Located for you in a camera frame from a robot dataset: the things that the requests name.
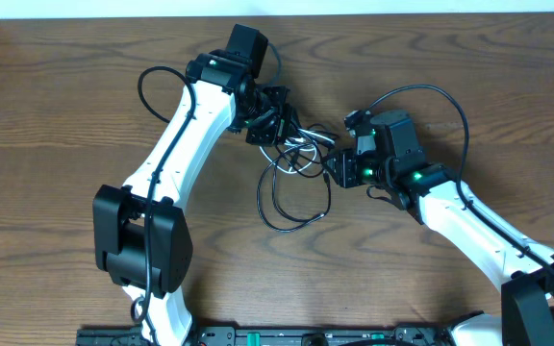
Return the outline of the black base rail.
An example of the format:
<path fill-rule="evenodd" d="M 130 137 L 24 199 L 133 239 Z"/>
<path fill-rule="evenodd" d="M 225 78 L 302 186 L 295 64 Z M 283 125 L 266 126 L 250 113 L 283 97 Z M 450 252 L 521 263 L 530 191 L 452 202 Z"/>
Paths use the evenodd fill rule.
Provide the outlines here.
<path fill-rule="evenodd" d="M 230 326 L 194 327 L 184 346 L 305 346 L 305 345 L 500 345 L 491 331 L 472 332 L 446 328 L 401 325 L 393 329 L 243 329 Z"/>

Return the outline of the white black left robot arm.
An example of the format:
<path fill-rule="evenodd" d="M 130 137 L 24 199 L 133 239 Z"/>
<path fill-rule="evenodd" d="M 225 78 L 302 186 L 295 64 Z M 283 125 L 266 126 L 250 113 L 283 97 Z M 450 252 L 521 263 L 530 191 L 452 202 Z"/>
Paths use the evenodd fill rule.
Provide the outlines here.
<path fill-rule="evenodd" d="M 131 317 L 150 345 L 181 345 L 192 326 L 182 282 L 192 243 L 184 216 L 195 180 L 224 131 L 280 145 L 291 108 L 275 83 L 257 84 L 263 48 L 201 54 L 180 74 L 177 111 L 122 186 L 102 185 L 92 202 L 95 261 L 133 300 Z"/>

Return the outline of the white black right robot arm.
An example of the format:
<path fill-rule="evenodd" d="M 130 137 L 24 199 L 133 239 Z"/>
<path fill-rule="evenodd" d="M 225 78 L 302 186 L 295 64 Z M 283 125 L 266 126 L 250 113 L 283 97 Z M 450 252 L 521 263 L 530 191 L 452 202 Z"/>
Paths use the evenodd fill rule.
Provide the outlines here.
<path fill-rule="evenodd" d="M 344 188 L 382 200 L 455 245 L 499 291 L 501 314 L 474 313 L 448 327 L 450 345 L 554 345 L 554 249 L 487 207 L 451 169 L 426 160 L 407 117 L 348 120 L 355 138 L 325 161 Z"/>

